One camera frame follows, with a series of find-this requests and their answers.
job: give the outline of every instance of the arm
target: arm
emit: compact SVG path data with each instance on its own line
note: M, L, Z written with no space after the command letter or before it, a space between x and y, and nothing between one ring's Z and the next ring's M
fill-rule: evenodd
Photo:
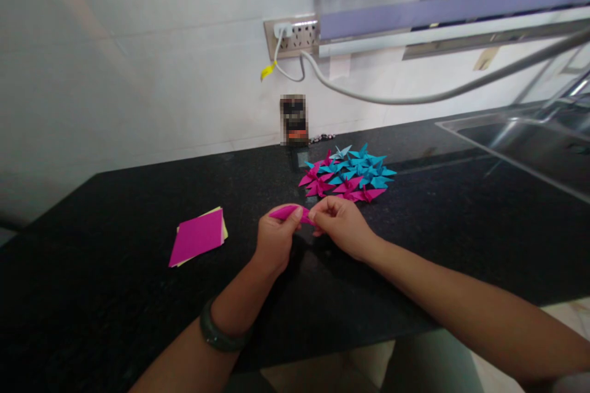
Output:
M577 333L517 296L379 238L351 201L329 196L310 218L319 226L314 235L328 233L522 385L590 370L590 343Z
M301 214L299 208L284 222L268 214L260 219L254 257L211 306L211 319L224 334L239 337L254 324L273 283L289 262ZM239 352L224 353L207 344L197 318L149 366L131 392L222 391L238 356Z

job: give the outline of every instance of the sink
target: sink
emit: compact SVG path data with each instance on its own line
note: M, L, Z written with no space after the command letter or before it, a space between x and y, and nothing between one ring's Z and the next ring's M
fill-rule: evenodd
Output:
M541 122L532 118L535 111L498 112L437 126L590 203L590 136L588 125L580 124L584 118L558 115Z

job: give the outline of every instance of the yellow paper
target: yellow paper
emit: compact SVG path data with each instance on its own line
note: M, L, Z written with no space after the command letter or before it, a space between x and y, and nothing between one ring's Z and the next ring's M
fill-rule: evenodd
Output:
M268 77L269 75L272 74L272 71L275 70L275 66L277 65L277 62L275 61L273 64L271 64L270 66L267 66L266 68L264 68L262 70L262 72L260 73L260 81L262 82L262 80L264 80L266 77Z
M203 215L209 215L210 213L216 212L218 210L221 210L221 206L216 207L213 210L210 210L210 211L204 213ZM176 233L178 233L178 229L180 229L180 226L178 226L176 228ZM221 230L223 232L223 240L225 241L227 239L227 237L229 236L229 234L228 234L227 228L226 228L226 220L223 218L223 216L221 217ZM186 261L182 261L181 263L176 264L174 267L180 267L182 264L184 264L184 263L186 263L187 261L190 261L190 260L192 260L192 258L189 258Z

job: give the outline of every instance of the cable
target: cable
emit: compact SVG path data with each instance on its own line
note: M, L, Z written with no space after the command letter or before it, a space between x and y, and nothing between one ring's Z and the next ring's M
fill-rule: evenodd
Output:
M279 48L281 41L283 39L283 32L284 32L284 30L281 31L281 35L280 35L280 38L277 43L277 48L275 49L275 59L274 59L275 62L277 61L278 48ZM442 93L438 93L438 94L434 94L434 95L415 97L415 98L376 97L376 96L364 95L364 94L357 93L357 92L348 90L346 88L337 86L337 85L333 84L332 82L330 82L326 77L324 77L324 75L320 71L320 67L317 65L317 63L315 62L313 57L304 51L301 51L299 54L299 61L301 62L301 71L302 71L302 77L300 79L294 79L293 77L288 75L286 72L284 72L284 70L282 70L279 67L278 64L277 64L277 69L289 80L292 80L295 82L301 82L305 79L305 68L303 65L303 59L305 58L309 62L309 64L312 65L312 69L315 72L316 76L318 77L318 80L324 86L330 88L331 90L339 92L341 94L348 95L352 98L356 98L356 99L359 99L362 101L368 101L369 103L377 103L377 104L425 104L425 103L435 103L437 101L443 101L443 100L446 100L449 98L456 97L457 95L467 93L467 92L472 91L474 89L480 88L482 86L485 86L487 84L490 84L492 82L500 80L504 77L507 77L508 75L512 75L512 74L515 74L523 69L527 69L527 68L534 66L537 63L541 63L542 61L545 61L549 58L558 56L561 53L569 51L570 49L574 49L575 47L577 47L581 44L587 43L589 41L590 41L590 28L586 28L586 29L580 31L579 33L572 35L571 37L561 40L561 41L559 41L549 47L546 47L545 49L541 49L540 51L535 52L531 55L527 55L526 57L521 58L520 60L515 61L514 63L504 66L503 68L500 68L497 71L494 71L484 77L478 78L477 80L474 80L472 82L469 82L467 84L459 86L458 88L452 89L447 92L442 92Z
M301 78L299 80L294 79L289 74L287 74L284 70L281 69L281 67L277 63L278 49L281 47L281 41L283 41L283 33L284 32L285 32L285 29L281 29L281 35L278 38L277 47L275 48L275 58L274 58L273 62L274 62L274 65L277 67L278 71L281 74L283 74L289 80L299 83L299 82L302 82L303 80L305 80L305 68L303 66L303 58L301 56L299 57L299 62L301 63L301 73L302 73L302 76L301 76Z

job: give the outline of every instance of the hand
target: hand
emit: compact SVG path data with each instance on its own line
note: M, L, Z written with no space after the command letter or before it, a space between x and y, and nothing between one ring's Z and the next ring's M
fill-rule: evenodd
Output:
M269 216L270 213L285 206L296 206L296 204L283 204L275 207L260 218L258 222L258 243L252 258L252 261L257 263L264 271L276 276L281 274L289 264L293 233L301 229L299 222L303 214L303 209L298 206L284 221Z
M378 242L356 204L334 196L327 196L309 211L309 219L317 224L314 236L327 233L330 238L355 260L366 260Z

